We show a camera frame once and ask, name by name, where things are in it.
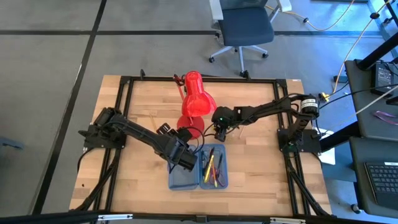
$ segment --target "black keyboard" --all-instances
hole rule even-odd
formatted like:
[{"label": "black keyboard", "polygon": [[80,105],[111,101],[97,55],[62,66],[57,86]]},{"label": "black keyboard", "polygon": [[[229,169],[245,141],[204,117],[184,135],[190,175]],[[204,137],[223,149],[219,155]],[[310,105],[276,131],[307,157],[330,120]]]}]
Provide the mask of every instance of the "black keyboard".
[{"label": "black keyboard", "polygon": [[398,210],[398,162],[365,162],[376,203]]}]

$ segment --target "yellow cable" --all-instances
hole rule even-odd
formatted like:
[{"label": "yellow cable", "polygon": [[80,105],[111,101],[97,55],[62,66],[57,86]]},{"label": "yellow cable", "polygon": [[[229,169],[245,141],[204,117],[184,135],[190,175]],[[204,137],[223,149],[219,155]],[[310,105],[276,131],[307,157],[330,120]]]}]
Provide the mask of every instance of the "yellow cable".
[{"label": "yellow cable", "polygon": [[[345,12],[340,16],[340,18],[338,18],[337,21],[336,21],[334,24],[332,24],[330,27],[328,27],[328,28],[326,28],[326,29],[319,29],[319,28],[316,28],[314,25],[312,25],[312,23],[311,23],[309,20],[307,21],[307,23],[310,24],[310,26],[311,26],[312,28],[314,28],[315,30],[317,30],[317,31],[326,31],[326,30],[328,30],[328,29],[334,27],[334,26],[338,23],[338,21],[340,21],[340,19],[343,18],[343,16],[346,14],[346,12],[348,12],[349,8],[353,5],[354,1],[355,1],[355,0],[352,0],[351,3],[349,4],[349,6],[347,7],[347,9],[345,10]],[[274,10],[274,8],[272,8],[272,7],[270,7],[270,6],[266,6],[266,7],[269,8],[269,9],[271,9],[271,10]],[[302,19],[306,19],[305,17],[300,16],[300,15],[298,15],[298,14],[295,13],[295,12],[283,12],[283,13],[295,15],[295,16],[298,16],[298,17],[300,17],[300,18],[302,18]]]},{"label": "yellow cable", "polygon": [[[379,13],[379,12],[381,11],[381,9],[383,9],[384,6],[386,6],[386,4],[388,4],[389,2],[390,2],[390,1],[387,1],[386,3],[384,3],[384,5],[382,5],[382,6],[380,7],[380,9],[377,10],[376,13]],[[357,44],[357,43],[359,42],[359,40],[362,38],[363,34],[365,33],[365,30],[366,30],[366,29],[368,28],[368,26],[372,23],[372,21],[373,21],[373,19],[371,19],[371,20],[368,22],[368,24],[366,25],[366,27],[362,30],[361,35],[359,35],[358,39],[356,39],[354,45],[351,47],[351,49],[348,51],[346,57],[344,58],[344,61],[343,61],[343,63],[341,64],[341,67],[340,67],[340,71],[338,72],[338,75],[337,75],[336,84],[335,84],[335,87],[334,87],[334,89],[333,89],[333,93],[336,92],[338,79],[340,78],[341,72],[343,71],[344,63],[346,62],[346,60],[347,60],[348,56],[350,55],[351,51],[354,49],[354,47],[356,46],[356,44]]]}]

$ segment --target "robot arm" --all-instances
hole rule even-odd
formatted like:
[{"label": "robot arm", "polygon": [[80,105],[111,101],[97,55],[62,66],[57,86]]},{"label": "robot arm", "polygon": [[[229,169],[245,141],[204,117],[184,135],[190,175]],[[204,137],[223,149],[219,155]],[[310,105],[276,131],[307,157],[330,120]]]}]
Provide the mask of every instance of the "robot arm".
[{"label": "robot arm", "polygon": [[[301,111],[292,109],[292,102],[301,101]],[[227,107],[218,107],[211,118],[215,126],[215,139],[225,141],[227,130],[237,128],[239,125],[255,123],[259,118],[278,113],[289,112],[296,117],[296,122],[289,127],[287,142],[300,144],[302,132],[308,122],[319,116],[317,99],[312,95],[295,95],[283,97],[270,103],[252,106],[237,106],[233,110]]]},{"label": "robot arm", "polygon": [[197,156],[188,149],[187,141],[191,138],[189,131],[170,130],[170,127],[164,124],[157,132],[158,134],[153,133],[126,119],[114,108],[103,108],[88,131],[79,131],[86,137],[85,147],[97,147],[95,146],[97,142],[100,142],[99,145],[102,147],[108,147],[107,143],[117,143],[127,134],[152,146],[155,153],[169,163],[180,165],[191,171],[195,166]]}]

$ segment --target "blue tray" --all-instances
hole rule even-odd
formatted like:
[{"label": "blue tray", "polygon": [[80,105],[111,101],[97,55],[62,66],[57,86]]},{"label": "blue tray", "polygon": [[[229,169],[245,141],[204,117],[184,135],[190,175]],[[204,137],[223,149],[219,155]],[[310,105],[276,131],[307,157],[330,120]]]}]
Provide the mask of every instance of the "blue tray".
[{"label": "blue tray", "polygon": [[[220,167],[220,176],[219,176],[219,184],[217,187],[214,186],[214,182],[208,181],[205,183],[205,166],[206,163],[209,161],[209,155],[211,149],[214,148],[214,165],[215,168],[218,167],[218,162],[220,160],[220,155],[223,155]],[[202,189],[225,189],[228,186],[228,168],[226,163],[226,151],[225,146],[223,144],[205,144],[201,149],[200,155],[198,156],[200,163],[199,163],[199,171],[200,171],[200,188]]]},{"label": "blue tray", "polygon": [[[210,150],[214,147],[214,163],[215,167],[218,167],[218,161],[220,155],[223,155],[221,161],[221,173],[220,181],[222,186],[219,184],[216,188],[214,184],[210,182],[204,182],[204,167],[209,160],[208,156]],[[190,149],[195,149],[196,146],[190,146]],[[225,146],[222,144],[205,144],[201,151],[197,153],[198,160],[193,170],[189,172],[183,169],[181,166],[175,166],[172,173],[169,174],[169,189],[170,190],[194,190],[199,185],[202,189],[225,189],[228,186],[228,170],[226,164],[226,151]]]}]

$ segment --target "wooden tabletop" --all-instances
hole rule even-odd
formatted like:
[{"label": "wooden tabletop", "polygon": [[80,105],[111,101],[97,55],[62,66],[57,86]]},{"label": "wooden tabletop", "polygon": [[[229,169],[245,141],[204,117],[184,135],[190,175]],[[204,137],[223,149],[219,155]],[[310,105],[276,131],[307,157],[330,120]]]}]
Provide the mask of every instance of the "wooden tabletop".
[{"label": "wooden tabletop", "polygon": [[[119,81],[120,76],[104,76],[93,119],[102,108],[114,106]],[[287,80],[287,84],[289,93],[303,93],[300,80]],[[258,106],[274,100],[271,84],[206,82],[204,85],[218,106]],[[127,91],[127,88],[124,89],[122,105]],[[181,116],[181,104],[174,82],[135,81],[128,119],[155,131],[151,114],[156,126],[169,123],[175,128]],[[211,115],[204,116],[203,119],[205,127],[211,124]],[[229,185],[224,190],[203,190],[199,187],[190,191],[169,190],[166,162],[154,154],[150,146],[127,137],[126,147],[121,153],[111,210],[131,213],[290,216],[292,209],[285,164],[277,143],[278,127],[277,116],[273,115],[246,126],[243,133],[242,129],[236,129],[227,135],[224,144]],[[212,136],[206,138],[206,143],[221,144]],[[318,159],[312,154],[300,155],[306,186],[323,209],[331,212]],[[96,185],[103,156],[104,149],[94,149],[83,158],[70,208],[79,206]],[[100,208],[104,208],[106,192],[104,190]],[[296,193],[299,211],[302,212],[298,187]]]}]

